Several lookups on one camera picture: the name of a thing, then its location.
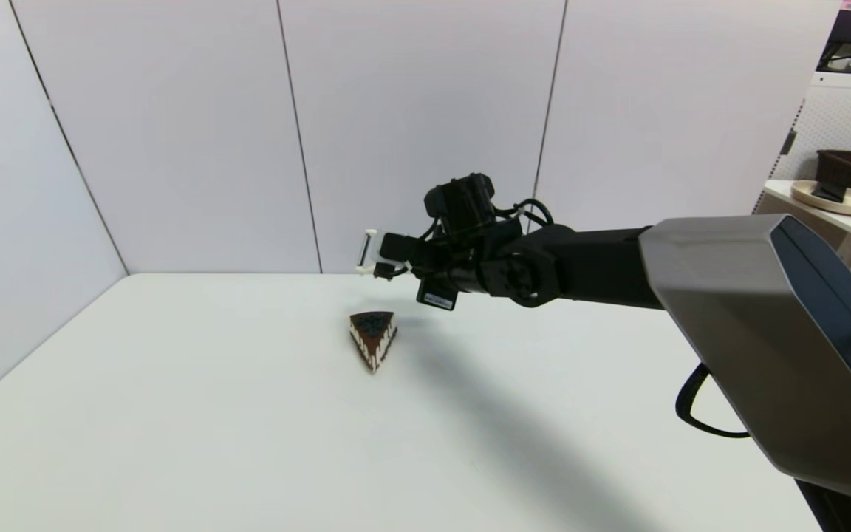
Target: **chocolate cake slice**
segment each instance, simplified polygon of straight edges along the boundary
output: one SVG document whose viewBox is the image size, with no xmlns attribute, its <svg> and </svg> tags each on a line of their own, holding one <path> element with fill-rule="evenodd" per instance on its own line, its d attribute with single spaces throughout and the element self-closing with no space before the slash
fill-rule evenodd
<svg viewBox="0 0 851 532">
<path fill-rule="evenodd" d="M 386 350 L 396 336 L 392 313 L 359 313 L 350 316 L 350 334 L 369 366 L 376 373 L 386 360 Z"/>
</svg>

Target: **black cable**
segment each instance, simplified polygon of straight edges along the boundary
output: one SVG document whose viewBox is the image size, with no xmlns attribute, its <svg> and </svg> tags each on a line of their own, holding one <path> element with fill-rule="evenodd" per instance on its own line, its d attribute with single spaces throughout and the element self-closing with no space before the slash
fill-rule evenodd
<svg viewBox="0 0 851 532">
<path fill-rule="evenodd" d="M 716 429 L 707 423 L 697 420 L 695 416 L 691 414 L 691 407 L 695 404 L 695 397 L 698 395 L 698 390 L 702 388 L 702 383 L 705 383 L 705 379 L 710 374 L 711 372 L 708 371 L 708 366 L 705 366 L 705 364 L 698 364 L 695 371 L 693 371 L 691 376 L 688 377 L 688 380 L 685 381 L 685 385 L 682 386 L 681 391 L 678 392 L 678 398 L 675 400 L 675 414 L 678 415 L 679 420 L 685 421 L 692 427 L 700 431 L 708 432 L 709 434 L 730 438 L 751 437 L 749 432 L 727 432 Z"/>
<path fill-rule="evenodd" d="M 530 219 L 531 222 L 534 222 L 537 225 L 540 225 L 541 227 L 544 227 L 545 225 L 553 225 L 553 222 L 547 223 L 546 219 L 541 219 L 540 216 L 537 216 L 533 212 L 525 211 L 524 216 L 527 216 L 527 218 Z"/>
<path fill-rule="evenodd" d="M 436 228 L 436 226 L 437 226 L 437 225 L 439 225 L 439 219 L 438 219 L 438 218 L 433 218 L 433 219 L 432 219 L 432 225 L 429 225 L 429 227 L 428 227 L 428 231 L 426 231 L 425 233 L 423 233 L 423 235 L 422 235 L 422 236 L 419 236 L 419 240 L 425 240 L 425 239 L 427 239 L 427 238 L 429 237 L 429 235 L 431 235 L 433 232 L 435 232 L 435 228 Z"/>
<path fill-rule="evenodd" d="M 499 218 L 510 218 L 516 212 L 517 212 L 516 208 L 513 208 L 513 209 L 494 208 L 494 216 L 498 216 Z"/>
<path fill-rule="evenodd" d="M 544 205 L 544 203 L 537 201 L 537 199 L 527 198 L 527 199 L 524 199 L 523 202 L 520 202 L 520 203 L 517 203 L 517 205 L 514 205 L 514 208 L 523 208 L 524 205 L 533 205 L 533 206 L 535 206 L 535 208 L 540 209 L 541 214 L 543 214 L 544 218 L 547 219 L 546 225 L 553 225 L 553 216 L 550 215 L 550 209 L 547 209 L 547 206 Z"/>
</svg>

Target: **white wall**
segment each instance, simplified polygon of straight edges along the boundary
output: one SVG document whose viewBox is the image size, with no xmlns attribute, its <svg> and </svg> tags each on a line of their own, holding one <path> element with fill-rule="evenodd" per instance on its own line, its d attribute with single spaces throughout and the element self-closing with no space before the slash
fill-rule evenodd
<svg viewBox="0 0 851 532">
<path fill-rule="evenodd" d="M 422 233 L 423 196 L 474 171 L 533 194 L 562 0 L 283 0 L 324 272 L 362 233 Z"/>
<path fill-rule="evenodd" d="M 318 272 L 273 0 L 15 0 L 132 272 Z"/>
<path fill-rule="evenodd" d="M 0 378 L 122 276 L 0 0 Z"/>
<path fill-rule="evenodd" d="M 838 0 L 570 0 L 537 198 L 578 230 L 749 214 Z"/>
</svg>

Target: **white table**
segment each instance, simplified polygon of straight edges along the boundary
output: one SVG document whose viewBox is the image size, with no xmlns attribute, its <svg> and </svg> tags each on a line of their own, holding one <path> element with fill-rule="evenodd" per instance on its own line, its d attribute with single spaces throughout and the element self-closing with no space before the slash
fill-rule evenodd
<svg viewBox="0 0 851 532">
<path fill-rule="evenodd" d="M 0 383 L 0 530 L 818 530 L 752 441 L 677 420 L 662 311 L 415 289 L 123 280 Z M 361 310 L 400 320 L 375 376 Z M 697 415 L 739 428 L 712 383 Z"/>
<path fill-rule="evenodd" d="M 785 212 L 797 216 L 797 219 L 835 245 L 838 255 L 851 265 L 851 216 L 811 208 L 806 203 L 798 202 L 790 195 L 791 186 L 793 181 L 767 181 L 757 213 Z"/>
</svg>

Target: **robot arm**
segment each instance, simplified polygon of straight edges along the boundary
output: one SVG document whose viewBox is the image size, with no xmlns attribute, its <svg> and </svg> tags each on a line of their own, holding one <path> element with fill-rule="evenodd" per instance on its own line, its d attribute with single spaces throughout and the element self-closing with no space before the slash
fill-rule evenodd
<svg viewBox="0 0 851 532">
<path fill-rule="evenodd" d="M 767 458 L 851 497 L 851 272 L 824 240 L 790 216 L 580 233 L 492 196 L 482 174 L 437 186 L 429 232 L 368 233 L 360 266 L 411 272 L 417 301 L 445 310 L 459 293 L 668 310 Z M 530 202 L 546 219 L 525 235 Z"/>
</svg>

